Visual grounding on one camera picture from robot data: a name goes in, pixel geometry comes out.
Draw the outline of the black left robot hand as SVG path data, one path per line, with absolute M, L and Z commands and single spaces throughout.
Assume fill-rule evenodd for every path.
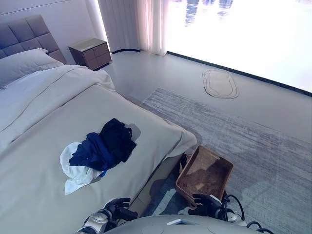
M 112 219 L 132 221 L 137 219 L 138 213 L 129 210 L 131 199 L 125 198 L 114 198 L 105 204 L 104 209 L 111 213 Z

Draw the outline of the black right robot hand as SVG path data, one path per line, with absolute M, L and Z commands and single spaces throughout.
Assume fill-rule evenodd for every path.
M 189 215 L 208 216 L 218 218 L 217 212 L 220 211 L 221 201 L 214 195 L 193 194 L 196 208 L 188 210 Z

